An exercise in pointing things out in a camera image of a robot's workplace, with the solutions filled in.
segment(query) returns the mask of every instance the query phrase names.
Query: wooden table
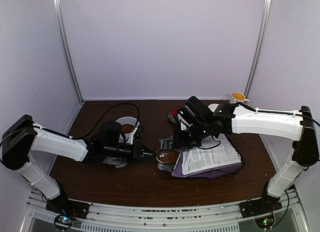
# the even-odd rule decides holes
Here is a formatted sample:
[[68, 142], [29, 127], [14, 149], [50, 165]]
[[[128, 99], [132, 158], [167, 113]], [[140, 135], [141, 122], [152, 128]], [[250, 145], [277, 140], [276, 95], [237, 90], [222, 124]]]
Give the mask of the wooden table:
[[[168, 112], [184, 101], [129, 101], [140, 108], [140, 122], [145, 126], [141, 138], [156, 151], [159, 139], [173, 134]], [[204, 101], [204, 104], [221, 101]], [[86, 134], [109, 107], [119, 101], [89, 101], [77, 116], [70, 135]], [[134, 107], [112, 110], [103, 121], [122, 116], [137, 116]], [[115, 169], [104, 164], [86, 165], [58, 157], [51, 176], [62, 183], [71, 199], [88, 202], [136, 206], [175, 207], [212, 205], [260, 197], [265, 183], [276, 173], [259, 135], [232, 135], [230, 139], [242, 154], [245, 166], [237, 175], [220, 179], [178, 179], [157, 168], [155, 159]]]

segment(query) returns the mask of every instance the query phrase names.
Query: mug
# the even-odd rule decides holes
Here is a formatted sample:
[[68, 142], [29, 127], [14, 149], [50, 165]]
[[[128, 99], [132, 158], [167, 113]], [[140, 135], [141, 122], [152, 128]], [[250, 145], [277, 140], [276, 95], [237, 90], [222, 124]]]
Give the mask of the mug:
[[243, 104], [250, 106], [250, 100], [247, 99], [245, 95], [240, 92], [233, 92], [229, 103], [235, 104], [237, 102], [242, 102]]

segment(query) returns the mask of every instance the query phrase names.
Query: white panel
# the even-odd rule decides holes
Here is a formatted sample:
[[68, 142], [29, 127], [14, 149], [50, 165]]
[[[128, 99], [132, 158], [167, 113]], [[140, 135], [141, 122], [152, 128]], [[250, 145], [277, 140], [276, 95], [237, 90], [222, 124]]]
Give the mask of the white panel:
[[[0, 136], [20, 116], [64, 132], [78, 107], [53, 0], [0, 0]], [[52, 155], [34, 153], [47, 170]], [[0, 228], [15, 232], [28, 195], [21, 176], [0, 165]]]
[[244, 91], [264, 0], [61, 0], [85, 99]]
[[[249, 98], [254, 106], [293, 110], [309, 106], [320, 121], [320, 0], [272, 0], [261, 61]], [[291, 152], [287, 139], [266, 137], [280, 165]], [[311, 231], [320, 227], [320, 165], [295, 183]]]

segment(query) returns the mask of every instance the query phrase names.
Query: bowl of kibble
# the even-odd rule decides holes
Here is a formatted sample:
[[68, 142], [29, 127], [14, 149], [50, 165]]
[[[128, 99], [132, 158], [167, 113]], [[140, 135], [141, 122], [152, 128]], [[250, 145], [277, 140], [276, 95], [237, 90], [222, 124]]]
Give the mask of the bowl of kibble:
[[[126, 141], [129, 142], [130, 141], [129, 138], [132, 135], [132, 132], [135, 130], [135, 124], [136, 124], [137, 119], [135, 117], [131, 117], [131, 116], [124, 116], [124, 117], [117, 119], [116, 121], [122, 125], [122, 132], [125, 135]], [[123, 140], [122, 136], [120, 136], [119, 142], [123, 142], [123, 141], [124, 140]]]
[[156, 151], [156, 160], [162, 164], [175, 164], [179, 154], [175, 149], [159, 149]]

